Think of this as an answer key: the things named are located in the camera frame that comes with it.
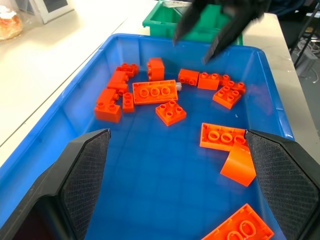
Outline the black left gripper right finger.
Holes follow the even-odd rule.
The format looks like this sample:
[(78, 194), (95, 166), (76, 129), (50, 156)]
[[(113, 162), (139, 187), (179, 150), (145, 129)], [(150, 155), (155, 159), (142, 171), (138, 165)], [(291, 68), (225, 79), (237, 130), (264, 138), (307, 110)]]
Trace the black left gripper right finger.
[(320, 238), (320, 165), (279, 135), (245, 132), (260, 190), (288, 240)]

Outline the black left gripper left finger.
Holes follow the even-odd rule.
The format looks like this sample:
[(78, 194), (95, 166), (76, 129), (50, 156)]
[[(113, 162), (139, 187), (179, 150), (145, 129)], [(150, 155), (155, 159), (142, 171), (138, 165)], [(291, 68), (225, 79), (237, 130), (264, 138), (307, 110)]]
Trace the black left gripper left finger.
[(83, 240), (101, 191), (111, 131), (70, 141), (0, 229), (2, 240)]

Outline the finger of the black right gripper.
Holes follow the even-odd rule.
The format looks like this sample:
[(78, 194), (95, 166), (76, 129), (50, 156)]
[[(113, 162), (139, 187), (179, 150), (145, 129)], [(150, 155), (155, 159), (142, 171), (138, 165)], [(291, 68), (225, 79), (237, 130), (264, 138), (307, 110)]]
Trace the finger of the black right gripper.
[(263, 14), (263, 9), (237, 9), (234, 17), (213, 39), (208, 51), (203, 57), (203, 63), (207, 64), (209, 61), (222, 54), (237, 40), (251, 21), (259, 19)]
[(207, 0), (194, 0), (185, 10), (173, 34), (172, 41), (174, 45), (193, 29), (207, 5)]

